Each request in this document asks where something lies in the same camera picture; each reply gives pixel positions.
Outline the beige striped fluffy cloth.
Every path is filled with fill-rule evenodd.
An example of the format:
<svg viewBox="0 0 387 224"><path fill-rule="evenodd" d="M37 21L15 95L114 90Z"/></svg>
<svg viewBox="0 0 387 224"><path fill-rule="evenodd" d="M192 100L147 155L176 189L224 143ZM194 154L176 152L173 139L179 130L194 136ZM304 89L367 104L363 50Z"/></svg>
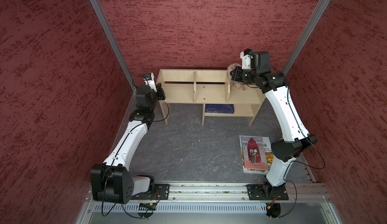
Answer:
<svg viewBox="0 0 387 224"><path fill-rule="evenodd" d="M235 80L237 67L241 67L241 65L238 63L234 63L228 66L227 68L228 81L231 87L235 86L237 89L242 89L243 91L245 91L244 84Z"/></svg>

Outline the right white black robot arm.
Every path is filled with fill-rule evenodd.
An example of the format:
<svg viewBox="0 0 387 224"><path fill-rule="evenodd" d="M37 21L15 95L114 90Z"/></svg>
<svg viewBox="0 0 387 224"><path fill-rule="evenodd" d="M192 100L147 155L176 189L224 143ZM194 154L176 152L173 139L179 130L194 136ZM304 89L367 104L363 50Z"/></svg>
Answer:
<svg viewBox="0 0 387 224"><path fill-rule="evenodd" d="M231 71L233 81L257 86L269 100L282 131L282 139L271 144L274 160L262 185L249 193L263 200L277 200L285 194L285 179L296 159L317 142L303 125L292 102L288 82L281 71L272 71L269 52L241 52L242 65Z"/></svg>

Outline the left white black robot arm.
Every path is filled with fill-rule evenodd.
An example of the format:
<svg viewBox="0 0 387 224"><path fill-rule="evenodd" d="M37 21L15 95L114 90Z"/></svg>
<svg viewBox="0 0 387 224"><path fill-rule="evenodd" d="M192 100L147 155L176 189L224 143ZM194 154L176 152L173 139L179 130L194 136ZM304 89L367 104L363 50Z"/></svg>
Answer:
<svg viewBox="0 0 387 224"><path fill-rule="evenodd" d="M135 151L154 122L154 109L165 100L161 83L137 88L136 109L131 113L126 130L112 153L90 172L92 196L95 201L126 204L133 196L151 198L155 195L154 177L132 177L129 166Z"/></svg>

